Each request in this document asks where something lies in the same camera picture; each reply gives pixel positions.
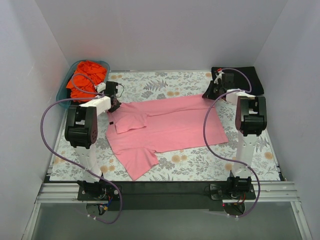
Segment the pink t shirt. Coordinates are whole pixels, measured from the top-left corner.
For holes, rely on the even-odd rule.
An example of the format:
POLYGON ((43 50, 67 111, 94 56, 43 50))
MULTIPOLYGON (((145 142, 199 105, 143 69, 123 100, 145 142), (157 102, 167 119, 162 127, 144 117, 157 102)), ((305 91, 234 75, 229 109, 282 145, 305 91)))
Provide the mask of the pink t shirt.
POLYGON ((200 94, 122 103, 107 114, 106 138, 135 181, 159 163, 156 153, 228 142, 212 103, 200 94))

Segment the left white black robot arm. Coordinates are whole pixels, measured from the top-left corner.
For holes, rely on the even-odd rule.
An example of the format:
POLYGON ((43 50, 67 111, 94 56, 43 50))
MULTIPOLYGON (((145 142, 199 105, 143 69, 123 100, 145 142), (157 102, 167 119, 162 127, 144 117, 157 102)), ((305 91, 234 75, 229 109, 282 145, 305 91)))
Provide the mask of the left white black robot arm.
POLYGON ((67 112, 64 136, 78 155, 79 164, 84 167, 82 180, 77 184, 81 194, 90 200, 119 200, 119 191, 114 186, 99 179, 102 176, 96 157, 95 142, 98 138, 98 116, 106 111, 112 113, 121 103, 117 99, 119 84, 107 81, 98 85, 97 90, 104 96, 70 105, 67 112))

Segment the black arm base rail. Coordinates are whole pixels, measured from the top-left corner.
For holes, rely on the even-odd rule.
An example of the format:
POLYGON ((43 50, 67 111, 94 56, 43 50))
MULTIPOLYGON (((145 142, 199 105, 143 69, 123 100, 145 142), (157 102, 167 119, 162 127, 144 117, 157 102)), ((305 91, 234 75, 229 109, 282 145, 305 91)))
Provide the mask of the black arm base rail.
POLYGON ((255 200, 252 184, 230 181, 104 181, 78 180, 77 200, 117 210, 221 211, 223 201, 255 200))

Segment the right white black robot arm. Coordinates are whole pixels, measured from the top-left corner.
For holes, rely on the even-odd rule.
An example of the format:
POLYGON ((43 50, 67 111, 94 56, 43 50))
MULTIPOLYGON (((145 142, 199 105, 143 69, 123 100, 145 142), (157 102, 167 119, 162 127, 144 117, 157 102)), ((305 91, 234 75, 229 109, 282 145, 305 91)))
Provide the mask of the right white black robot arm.
POLYGON ((235 128, 238 131, 236 157, 232 160, 230 175, 226 181, 213 183, 209 190, 214 200, 254 200, 255 190, 252 176, 255 174, 251 164, 259 136, 267 127, 267 106, 263 96, 252 95, 252 89, 242 90, 230 86, 234 74, 228 68, 220 68, 215 72, 215 79, 203 98, 215 103, 225 98, 236 106, 235 128))

